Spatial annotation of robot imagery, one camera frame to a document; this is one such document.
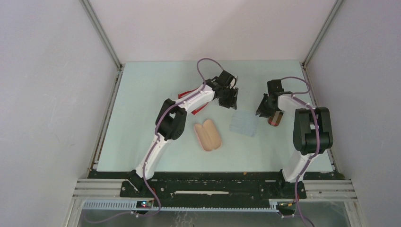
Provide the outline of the plaid brown glasses case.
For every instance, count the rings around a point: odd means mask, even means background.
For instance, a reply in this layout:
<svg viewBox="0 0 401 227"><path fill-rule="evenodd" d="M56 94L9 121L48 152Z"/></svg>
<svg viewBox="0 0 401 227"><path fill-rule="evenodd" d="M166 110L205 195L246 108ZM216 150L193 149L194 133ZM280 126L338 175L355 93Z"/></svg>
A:
<svg viewBox="0 0 401 227"><path fill-rule="evenodd" d="M276 111L273 116L268 118L268 123L273 127L279 126L283 114L284 113L282 111Z"/></svg>

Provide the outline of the left aluminium frame post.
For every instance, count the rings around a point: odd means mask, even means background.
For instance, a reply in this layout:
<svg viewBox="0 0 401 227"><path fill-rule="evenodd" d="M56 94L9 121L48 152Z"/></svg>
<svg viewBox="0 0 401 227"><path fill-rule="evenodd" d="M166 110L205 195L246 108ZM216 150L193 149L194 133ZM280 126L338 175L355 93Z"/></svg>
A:
<svg viewBox="0 0 401 227"><path fill-rule="evenodd" d="M117 53L97 15L95 12L95 9L92 5L92 3L89 0L80 0L81 5L83 6L84 11L86 12L90 22L92 23L96 33L98 34L100 41L104 45L105 49L107 50L109 56L111 57L113 63L115 64L117 68L117 75L116 79L113 85L113 91L111 94L111 99L115 98L117 92L118 92L118 87L121 79L121 72L122 72L122 62L120 61L119 57L117 56Z"/></svg>

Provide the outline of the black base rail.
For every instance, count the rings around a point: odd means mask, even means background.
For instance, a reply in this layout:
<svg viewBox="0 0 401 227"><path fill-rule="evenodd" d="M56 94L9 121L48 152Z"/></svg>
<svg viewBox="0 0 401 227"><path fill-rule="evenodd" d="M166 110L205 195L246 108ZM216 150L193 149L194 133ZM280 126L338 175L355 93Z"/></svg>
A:
<svg viewBox="0 0 401 227"><path fill-rule="evenodd" d="M287 183L281 172L156 172L142 180L131 172L98 172L92 179L122 179L119 196L138 198L136 207L184 209L267 209L270 200L306 198L303 182Z"/></svg>

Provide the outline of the pink glasses case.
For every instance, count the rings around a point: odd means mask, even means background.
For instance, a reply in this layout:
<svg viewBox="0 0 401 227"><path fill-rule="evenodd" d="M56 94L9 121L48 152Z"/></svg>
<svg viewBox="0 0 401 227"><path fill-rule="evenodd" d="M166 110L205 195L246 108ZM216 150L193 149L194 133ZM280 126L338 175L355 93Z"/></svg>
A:
<svg viewBox="0 0 401 227"><path fill-rule="evenodd" d="M206 152L219 149L223 142L214 122L207 119L203 124L194 124L194 131L201 148Z"/></svg>

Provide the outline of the red frame sunglasses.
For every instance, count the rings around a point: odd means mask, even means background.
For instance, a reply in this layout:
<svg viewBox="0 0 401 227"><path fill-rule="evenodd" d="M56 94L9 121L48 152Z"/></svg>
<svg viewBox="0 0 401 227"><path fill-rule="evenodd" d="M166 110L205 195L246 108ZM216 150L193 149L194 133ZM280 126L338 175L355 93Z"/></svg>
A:
<svg viewBox="0 0 401 227"><path fill-rule="evenodd" d="M195 91L195 89L179 93L177 97L178 97L178 99L183 99L189 95L192 95L194 91ZM196 100L195 103L191 103L189 110L191 110L192 115L196 115L197 113L202 111L208 104L209 104L209 101L200 103L199 100Z"/></svg>

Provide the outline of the right aluminium frame post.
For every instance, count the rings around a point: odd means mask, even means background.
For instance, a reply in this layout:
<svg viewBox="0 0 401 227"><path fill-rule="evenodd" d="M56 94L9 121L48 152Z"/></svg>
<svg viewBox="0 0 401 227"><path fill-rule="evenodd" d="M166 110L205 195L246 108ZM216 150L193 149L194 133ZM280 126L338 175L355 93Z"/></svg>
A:
<svg viewBox="0 0 401 227"><path fill-rule="evenodd" d="M312 82L311 82L309 74L308 74L308 66L309 66L311 60L313 59L315 53L317 52L318 48L320 47L322 40L324 39L325 35L329 31L333 21L335 20L337 14L340 11L344 2L345 2L345 0L336 0L334 2L333 7L331 8L328 16L326 17L326 19L325 19L320 31L318 32L312 46L310 47L305 59L300 63L302 72L303 72L303 76L310 85L309 96L315 105L318 104L318 101L316 99L316 95L314 94Z"/></svg>

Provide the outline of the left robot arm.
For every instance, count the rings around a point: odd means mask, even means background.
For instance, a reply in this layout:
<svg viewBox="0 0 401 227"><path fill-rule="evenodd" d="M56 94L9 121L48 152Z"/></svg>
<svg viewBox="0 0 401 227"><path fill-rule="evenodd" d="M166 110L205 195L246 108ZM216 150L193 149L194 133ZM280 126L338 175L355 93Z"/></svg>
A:
<svg viewBox="0 0 401 227"><path fill-rule="evenodd" d="M140 164L134 169L139 178L131 185L131 191L138 197L149 192L149 183L161 157L171 142L177 140L185 130L188 113L200 108L215 99L225 108L237 108L237 87L221 85L215 81L207 81L188 95L177 100L166 99L156 119L156 127L152 143Z"/></svg>

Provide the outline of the aluminium frame post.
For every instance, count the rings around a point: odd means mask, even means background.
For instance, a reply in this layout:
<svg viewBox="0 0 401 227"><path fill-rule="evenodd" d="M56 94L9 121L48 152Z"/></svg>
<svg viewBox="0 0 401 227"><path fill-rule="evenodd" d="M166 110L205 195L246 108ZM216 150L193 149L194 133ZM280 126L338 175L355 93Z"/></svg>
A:
<svg viewBox="0 0 401 227"><path fill-rule="evenodd" d="M318 48L320 47L322 40L324 39L325 35L329 31L333 21L335 20L337 14L340 11L344 2L345 2L345 0L336 0L334 2L333 7L331 8L328 16L326 17L326 19L325 19L320 31L318 32L312 46L310 47L305 59L300 63L302 72L303 72L303 76L310 85L309 96L315 105L318 104L318 101L316 99L316 95L314 94L312 82L311 82L309 74L308 74L308 66L309 66L311 60L313 59L315 53L317 52Z"/></svg>
<svg viewBox="0 0 401 227"><path fill-rule="evenodd" d="M95 9L92 5L92 3L89 0L80 0L81 5L83 6L84 11L86 12L90 22L92 23L96 33L98 34L100 41L104 45L105 49L107 50L109 56L111 57L113 63L115 64L117 68L117 75L116 79L113 85L113 91L111 94L111 99L115 98L117 92L118 92L118 87L121 79L121 72L122 72L122 62L120 61L119 57L117 56L117 53L97 15L95 12Z"/></svg>

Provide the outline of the blue cleaning cloth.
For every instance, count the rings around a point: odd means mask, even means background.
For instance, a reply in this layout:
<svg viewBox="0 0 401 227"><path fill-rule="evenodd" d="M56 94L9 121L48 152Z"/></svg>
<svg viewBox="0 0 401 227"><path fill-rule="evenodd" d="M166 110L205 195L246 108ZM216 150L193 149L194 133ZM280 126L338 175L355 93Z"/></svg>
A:
<svg viewBox="0 0 401 227"><path fill-rule="evenodd" d="M236 110L232 116L229 130L244 136L254 137L258 127L258 116L249 111Z"/></svg>

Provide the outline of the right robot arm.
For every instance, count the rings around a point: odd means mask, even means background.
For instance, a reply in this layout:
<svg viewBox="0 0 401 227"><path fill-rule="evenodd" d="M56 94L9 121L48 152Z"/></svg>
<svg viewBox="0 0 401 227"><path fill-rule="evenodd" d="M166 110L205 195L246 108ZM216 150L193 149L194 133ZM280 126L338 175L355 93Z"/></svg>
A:
<svg viewBox="0 0 401 227"><path fill-rule="evenodd" d="M293 117L293 152L282 169L283 180L275 184L275 192L286 198L294 191L292 183L303 180L310 164L333 145L330 111L315 107L289 92L264 94L256 115L272 118L277 113Z"/></svg>

